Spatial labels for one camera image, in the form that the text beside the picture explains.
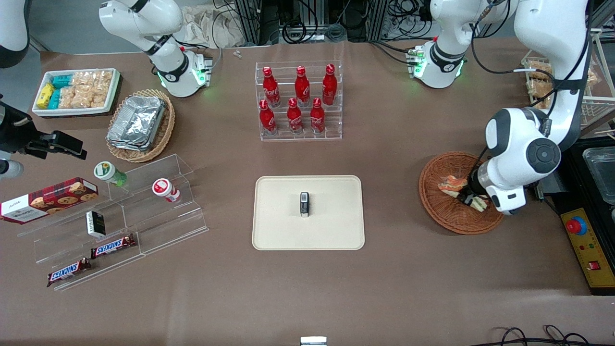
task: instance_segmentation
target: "brown table surface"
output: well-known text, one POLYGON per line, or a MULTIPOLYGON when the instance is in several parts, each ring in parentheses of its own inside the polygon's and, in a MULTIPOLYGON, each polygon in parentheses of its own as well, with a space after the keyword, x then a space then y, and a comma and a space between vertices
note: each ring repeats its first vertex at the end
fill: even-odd
MULTIPOLYGON (((526 52, 516 39, 479 40, 477 50, 496 70, 517 66, 526 52)), ((498 340, 502 331, 494 328, 502 326, 544 337, 547 323, 614 343, 615 297, 589 295, 560 219, 546 205, 529 201, 490 233, 458 236, 419 202, 417 181, 428 160, 450 150, 480 152, 494 112, 527 104, 520 75, 489 74, 469 57, 451 87, 434 90, 369 44, 279 44, 241 49, 243 59, 231 52, 211 87, 172 98, 177 122, 160 156, 178 153, 194 169, 193 191, 210 231, 55 292, 45 288, 47 266, 34 263, 35 237, 17 238, 21 227, 2 223, 2 343, 270 346, 324 335, 330 345, 468 345, 498 340), (333 55, 344 64, 344 138, 262 143, 255 63, 333 55), (361 179, 361 250, 252 247, 256 180, 296 174, 361 179)), ((45 53, 42 60, 43 71, 117 68, 120 99, 161 89, 145 54, 45 53)), ((2 199, 74 176, 93 179, 102 160, 123 171, 137 167, 110 155, 108 121, 37 119, 40 130, 82 139, 87 160, 19 156, 26 171, 0 183, 2 199)))

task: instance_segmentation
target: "red bottle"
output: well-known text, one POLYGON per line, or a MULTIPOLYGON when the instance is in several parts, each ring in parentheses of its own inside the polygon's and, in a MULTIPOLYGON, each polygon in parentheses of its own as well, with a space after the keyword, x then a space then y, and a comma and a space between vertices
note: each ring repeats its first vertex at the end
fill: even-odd
POLYGON ((303 133, 303 124, 301 123, 301 110, 297 108, 297 99, 291 97, 288 100, 288 125, 290 125, 290 132, 294 135, 300 135, 303 133))
POLYGON ((266 100, 261 100, 258 104, 261 108, 260 118, 263 125, 264 134, 273 136, 277 134, 276 120, 274 119, 273 111, 269 109, 266 100))
POLYGON ((321 101, 318 97, 314 98, 312 105, 312 111, 309 116, 312 121, 312 130, 318 135, 325 132, 325 111, 322 109, 321 101))
POLYGON ((263 67, 263 76, 265 76, 263 89, 265 89, 265 97, 269 102, 269 106, 273 108, 278 107, 280 105, 280 89, 277 86, 275 77, 273 77, 271 67, 263 67))
POLYGON ((332 63, 327 65, 325 77, 322 79, 322 101, 330 106, 335 100, 335 93, 338 90, 338 80, 335 78, 335 66, 332 63))
POLYGON ((297 67, 297 79, 295 80, 295 93, 299 107, 309 107, 309 81, 306 77, 306 68, 303 66, 297 67))

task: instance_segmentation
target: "woven basket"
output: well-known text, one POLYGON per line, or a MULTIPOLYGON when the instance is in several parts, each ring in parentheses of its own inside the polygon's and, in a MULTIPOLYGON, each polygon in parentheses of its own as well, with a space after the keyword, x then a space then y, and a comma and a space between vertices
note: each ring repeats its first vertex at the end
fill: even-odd
MULTIPOLYGON (((152 149, 150 149, 149 151, 120 149, 120 148, 116 148, 112 146, 109 142, 107 142, 107 147, 109 148, 109 151, 111 152, 113 156, 119 159, 124 159, 126 161, 133 162, 133 163, 140 163, 140 162, 149 161, 157 157, 158 155, 160 155, 160 153, 162 153, 164 148, 169 143, 169 139, 171 138, 171 133, 173 132, 173 126, 175 125, 175 110, 173 109, 173 105, 171 104, 171 100, 169 100, 169 97, 158 90, 147 89, 147 90, 137 91, 131 96, 145 96, 145 97, 155 96, 155 97, 160 98, 161 100, 164 100, 164 102, 166 103, 164 113, 162 114, 163 118, 160 123, 160 126, 158 127, 158 133, 156 134, 156 139, 154 140, 154 145, 152 146, 152 149)), ((117 114, 119 113, 119 110, 122 108, 122 106, 124 105, 127 99, 128 97, 124 99, 124 101, 122 101, 122 103, 116 108, 116 111, 115 113, 113 113, 113 117, 111 118, 109 129, 111 129, 111 126, 113 126, 113 123, 115 123, 115 120, 117 119, 117 114)))
POLYGON ((489 232, 504 218, 491 201, 485 211, 479 212, 438 189, 438 184, 449 175, 468 176, 476 159, 462 151, 444 153, 429 161, 419 178, 421 202, 429 215, 447 230, 463 235, 489 232))

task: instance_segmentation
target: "red switch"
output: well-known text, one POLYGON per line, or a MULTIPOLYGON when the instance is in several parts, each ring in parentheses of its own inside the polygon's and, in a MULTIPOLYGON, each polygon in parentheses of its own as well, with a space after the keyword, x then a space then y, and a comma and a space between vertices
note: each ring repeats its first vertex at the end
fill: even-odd
POLYGON ((575 235, 584 235, 587 233, 587 224, 582 218, 575 216, 566 222, 566 229, 575 235))
POLYGON ((600 270, 600 263, 598 263, 597 260, 593 260, 591 262, 589 262, 587 265, 589 265, 589 270, 600 270))

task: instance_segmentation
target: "cookie box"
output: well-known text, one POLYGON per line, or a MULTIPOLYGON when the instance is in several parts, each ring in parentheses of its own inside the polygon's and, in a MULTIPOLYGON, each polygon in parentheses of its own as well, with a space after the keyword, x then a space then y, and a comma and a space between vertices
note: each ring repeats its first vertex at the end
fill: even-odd
POLYGON ((0 204, 0 220, 19 224, 61 212, 98 197, 96 185, 83 178, 72 178, 37 192, 0 204))

